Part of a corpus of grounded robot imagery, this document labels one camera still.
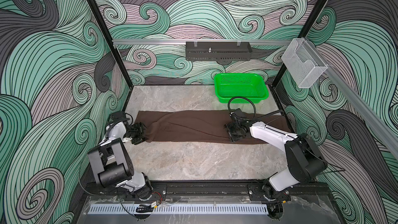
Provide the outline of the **brown trousers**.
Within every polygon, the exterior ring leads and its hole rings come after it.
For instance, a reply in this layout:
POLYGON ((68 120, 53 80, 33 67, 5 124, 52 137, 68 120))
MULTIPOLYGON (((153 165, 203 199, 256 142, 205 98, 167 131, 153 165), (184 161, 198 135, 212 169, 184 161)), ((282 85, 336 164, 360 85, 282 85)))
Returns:
POLYGON ((229 111, 140 111, 136 122, 145 125, 147 142, 208 142, 231 144, 225 125, 229 111))

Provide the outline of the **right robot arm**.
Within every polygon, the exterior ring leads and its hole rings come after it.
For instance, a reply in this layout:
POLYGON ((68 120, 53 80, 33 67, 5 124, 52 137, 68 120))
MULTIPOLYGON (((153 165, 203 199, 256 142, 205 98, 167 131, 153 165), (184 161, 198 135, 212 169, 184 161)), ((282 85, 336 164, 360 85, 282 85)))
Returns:
POLYGON ((308 183, 327 169, 328 164, 310 135, 282 131, 262 122, 260 117, 249 119, 240 109, 230 111, 229 115, 232 121, 226 124, 226 129, 233 143, 250 135, 286 155, 287 167, 262 185, 266 200, 286 201, 289 198, 287 188, 308 183))

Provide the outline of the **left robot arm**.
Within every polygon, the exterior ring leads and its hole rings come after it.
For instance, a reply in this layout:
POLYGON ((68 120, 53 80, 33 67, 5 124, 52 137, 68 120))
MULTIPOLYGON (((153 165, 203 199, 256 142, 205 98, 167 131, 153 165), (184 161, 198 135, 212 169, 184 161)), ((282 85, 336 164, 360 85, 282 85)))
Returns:
POLYGON ((146 141, 146 126, 129 121, 133 117, 123 111, 110 114, 103 139, 88 152, 88 158, 97 185, 124 188, 144 200, 152 194, 151 182, 145 173, 135 173, 124 142, 138 145, 146 141))

